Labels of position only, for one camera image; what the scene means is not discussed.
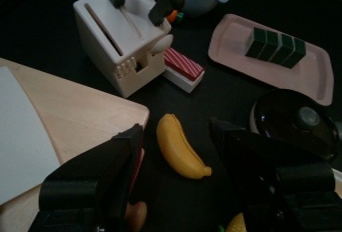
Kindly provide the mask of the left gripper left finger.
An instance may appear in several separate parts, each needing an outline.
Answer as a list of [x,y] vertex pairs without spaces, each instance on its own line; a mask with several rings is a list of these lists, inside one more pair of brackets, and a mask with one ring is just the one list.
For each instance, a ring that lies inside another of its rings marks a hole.
[[28,232],[128,232],[126,211],[142,141],[143,127],[134,125],[48,175]]

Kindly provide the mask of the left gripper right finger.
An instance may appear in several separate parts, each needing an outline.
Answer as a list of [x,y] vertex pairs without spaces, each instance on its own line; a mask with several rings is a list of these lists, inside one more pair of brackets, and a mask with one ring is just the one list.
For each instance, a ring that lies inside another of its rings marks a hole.
[[342,197],[329,162],[217,118],[209,128],[247,232],[342,232]]

